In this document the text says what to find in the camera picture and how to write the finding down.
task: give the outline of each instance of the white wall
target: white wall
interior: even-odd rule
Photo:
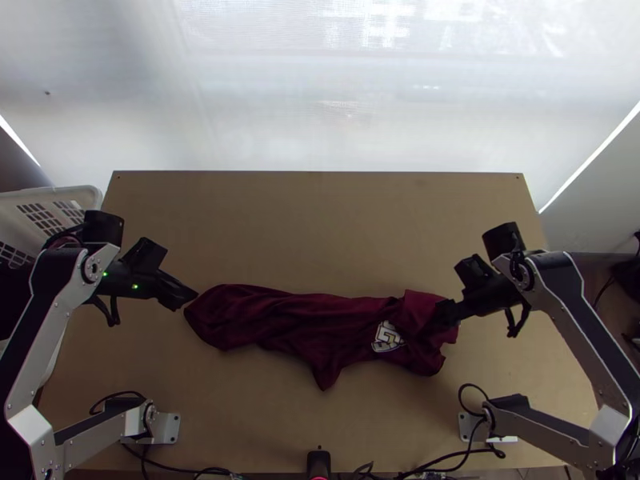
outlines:
[[[640,115],[542,213],[553,250],[635,253],[640,230]]]
[[[640,97],[636,0],[406,2],[372,42],[387,3],[4,2],[0,114],[60,186],[510,171],[540,207]]]

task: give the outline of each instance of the plywood tabletop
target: plywood tabletop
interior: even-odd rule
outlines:
[[[485,256],[486,230],[516,221],[529,247],[545,246],[518,174],[116,172],[103,208],[124,217],[124,250],[153,239],[169,249],[162,268],[199,292],[249,283],[460,299],[453,267]],[[534,408],[584,426],[596,411],[586,376],[544,314],[532,314],[516,339],[506,338],[501,315],[465,321],[432,378],[364,362],[321,392],[295,358],[257,347],[223,353],[182,312],[153,300],[120,303],[115,328],[91,307],[74,312],[41,411],[61,428],[110,392],[139,390],[182,415],[178,442],[150,456],[175,466],[297,472],[322,445],[335,471],[371,460],[376,471],[407,470],[464,447],[456,419],[464,382],[492,397],[526,394]],[[524,442],[505,450],[505,460],[477,455],[468,468],[560,464]],[[86,466],[139,462],[113,446]]]

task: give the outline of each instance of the white printed emblem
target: white printed emblem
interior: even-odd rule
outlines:
[[[378,331],[375,334],[375,342],[371,343],[371,348],[376,353],[391,352],[400,348],[405,344],[398,331],[388,320],[378,325]]]

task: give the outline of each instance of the white laundry basket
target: white laundry basket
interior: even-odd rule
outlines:
[[[97,210],[102,192],[94,186],[43,187],[0,194],[0,259],[10,268],[32,263],[53,234],[82,223],[85,210]],[[42,378],[51,376],[62,337]],[[9,339],[0,338],[0,354]]]

